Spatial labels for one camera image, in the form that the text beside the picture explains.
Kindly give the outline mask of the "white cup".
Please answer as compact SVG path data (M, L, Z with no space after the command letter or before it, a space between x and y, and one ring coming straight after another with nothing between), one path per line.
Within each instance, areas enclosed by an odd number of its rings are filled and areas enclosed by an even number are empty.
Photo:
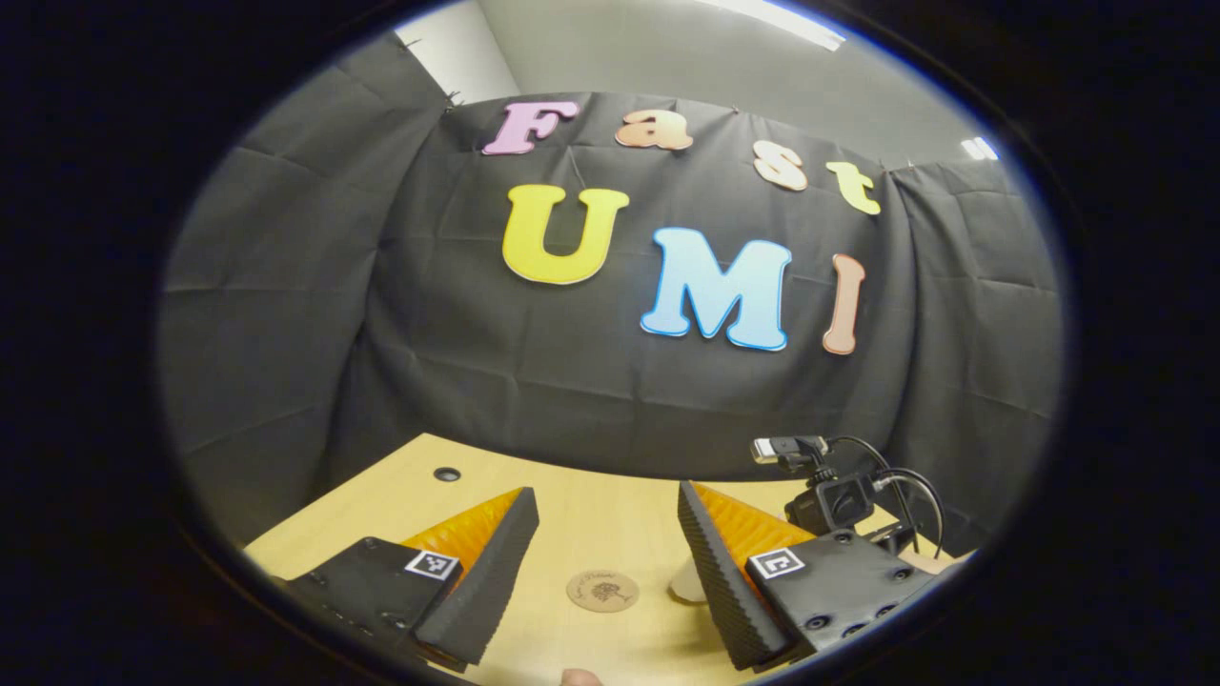
M688 557L677 572L673 574L673 577L669 582L667 592L672 599L680 603L689 605L708 603L693 557Z

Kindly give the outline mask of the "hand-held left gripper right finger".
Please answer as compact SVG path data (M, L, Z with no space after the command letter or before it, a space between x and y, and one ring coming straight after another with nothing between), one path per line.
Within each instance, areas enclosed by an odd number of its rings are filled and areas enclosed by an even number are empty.
M680 483L677 518L738 670L832 651L938 580L852 529L806 533L689 478Z

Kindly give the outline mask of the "light wooden desktop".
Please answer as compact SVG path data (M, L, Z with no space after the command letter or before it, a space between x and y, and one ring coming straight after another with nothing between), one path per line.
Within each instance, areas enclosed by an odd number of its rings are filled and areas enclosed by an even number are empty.
M493 496L531 487L539 525L497 634L466 673L431 666L458 686L560 686L562 669L604 686L741 686L705 605L667 592L689 557L671 478L593 474L418 438L274 525L245 548L265 572L310 572L366 535L405 541ZM640 586L627 612L584 612L565 592L587 570L623 572Z

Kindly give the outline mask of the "long ceiling light panel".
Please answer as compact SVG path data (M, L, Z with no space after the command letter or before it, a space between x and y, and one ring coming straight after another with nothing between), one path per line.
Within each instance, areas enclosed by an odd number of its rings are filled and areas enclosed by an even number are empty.
M802 40L809 42L817 48L824 48L830 52L837 51L845 43L845 35L841 31L828 24L824 24L809 13L797 12L782 4L770 0L693 0L712 9L741 13L741 16L762 22L762 24L784 31L792 35L798 35Z

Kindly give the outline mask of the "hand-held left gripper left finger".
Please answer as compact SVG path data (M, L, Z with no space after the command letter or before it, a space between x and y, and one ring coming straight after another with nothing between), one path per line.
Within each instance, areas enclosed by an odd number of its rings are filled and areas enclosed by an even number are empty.
M486 655L538 524L536 491L514 488L405 541L366 535L285 592L376 651L464 673Z

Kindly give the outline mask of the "black backdrop cloth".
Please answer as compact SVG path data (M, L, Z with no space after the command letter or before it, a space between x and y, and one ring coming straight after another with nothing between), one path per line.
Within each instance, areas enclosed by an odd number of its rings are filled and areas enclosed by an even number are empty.
M1002 529L1068 389L1071 303L996 162L884 168L698 100L558 92L483 153L396 35L214 170L165 270L181 465L243 543L416 435L659 478L772 478L762 435L856 435L931 478L946 547Z

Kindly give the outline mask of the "round wooden coaster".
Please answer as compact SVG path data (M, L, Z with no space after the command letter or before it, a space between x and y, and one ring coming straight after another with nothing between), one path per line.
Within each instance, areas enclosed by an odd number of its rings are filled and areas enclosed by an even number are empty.
M601 614L627 612L640 598L640 586L632 577L601 569L575 574L565 592L584 612Z

